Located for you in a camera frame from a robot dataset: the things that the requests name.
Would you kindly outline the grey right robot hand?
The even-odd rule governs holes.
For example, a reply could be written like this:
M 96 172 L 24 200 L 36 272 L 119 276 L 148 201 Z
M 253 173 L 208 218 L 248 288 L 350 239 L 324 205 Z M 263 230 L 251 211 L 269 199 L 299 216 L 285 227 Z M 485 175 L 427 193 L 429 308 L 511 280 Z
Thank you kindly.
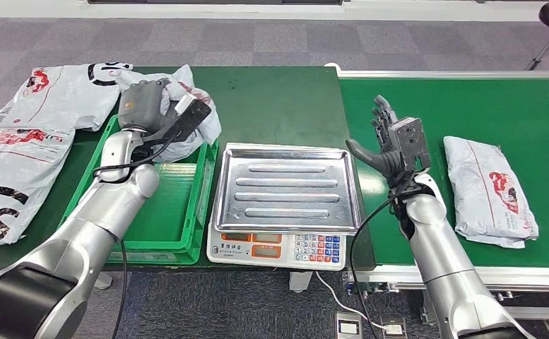
M 397 121 L 396 113 L 389 102 L 377 95 L 374 98 L 375 107 L 372 109 L 374 119 L 371 125 L 379 143 L 379 153 L 362 147 L 356 140 L 346 139 L 346 146 L 350 153 L 369 167 L 377 170 L 384 178 L 390 179 L 402 170 L 401 154 L 390 137 L 390 126 Z

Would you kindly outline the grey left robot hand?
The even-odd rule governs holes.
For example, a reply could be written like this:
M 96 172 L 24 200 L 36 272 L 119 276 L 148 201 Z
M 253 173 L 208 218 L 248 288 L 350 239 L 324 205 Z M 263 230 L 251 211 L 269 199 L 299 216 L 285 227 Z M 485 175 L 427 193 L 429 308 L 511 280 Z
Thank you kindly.
M 120 128 L 163 136 L 178 119 L 166 88 L 169 84 L 167 78 L 141 80 L 124 90 L 117 114 Z

